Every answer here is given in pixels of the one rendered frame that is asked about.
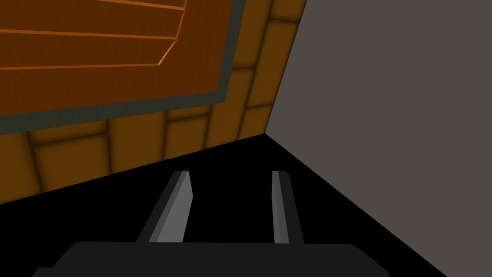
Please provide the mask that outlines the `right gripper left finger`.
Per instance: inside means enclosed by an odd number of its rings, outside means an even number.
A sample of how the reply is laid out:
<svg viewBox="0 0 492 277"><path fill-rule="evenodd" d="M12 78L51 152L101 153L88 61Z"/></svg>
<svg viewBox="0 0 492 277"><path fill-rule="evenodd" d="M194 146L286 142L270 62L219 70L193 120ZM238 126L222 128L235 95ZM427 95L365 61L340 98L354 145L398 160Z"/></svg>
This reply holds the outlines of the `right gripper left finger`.
<svg viewBox="0 0 492 277"><path fill-rule="evenodd" d="M137 242L182 242L193 200L188 171L176 171L167 182Z"/></svg>

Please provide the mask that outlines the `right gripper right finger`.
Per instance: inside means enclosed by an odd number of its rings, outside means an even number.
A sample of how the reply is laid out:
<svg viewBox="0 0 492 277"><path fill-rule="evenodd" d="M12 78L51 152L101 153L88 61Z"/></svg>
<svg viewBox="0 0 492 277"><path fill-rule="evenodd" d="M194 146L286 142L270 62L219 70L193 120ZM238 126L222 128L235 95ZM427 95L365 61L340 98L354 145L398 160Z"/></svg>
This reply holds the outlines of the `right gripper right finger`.
<svg viewBox="0 0 492 277"><path fill-rule="evenodd" d="M286 171L272 172L271 204L274 242L303 244L292 182Z"/></svg>

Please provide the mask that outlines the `brown panelled wooden door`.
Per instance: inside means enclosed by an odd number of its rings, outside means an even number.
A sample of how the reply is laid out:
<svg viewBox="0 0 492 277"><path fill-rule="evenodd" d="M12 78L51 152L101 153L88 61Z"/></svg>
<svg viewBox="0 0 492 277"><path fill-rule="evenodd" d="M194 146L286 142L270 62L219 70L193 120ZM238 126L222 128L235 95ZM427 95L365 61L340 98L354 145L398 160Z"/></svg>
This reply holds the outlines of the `brown panelled wooden door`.
<svg viewBox="0 0 492 277"><path fill-rule="evenodd" d="M0 116L216 92L233 0L0 0Z"/></svg>

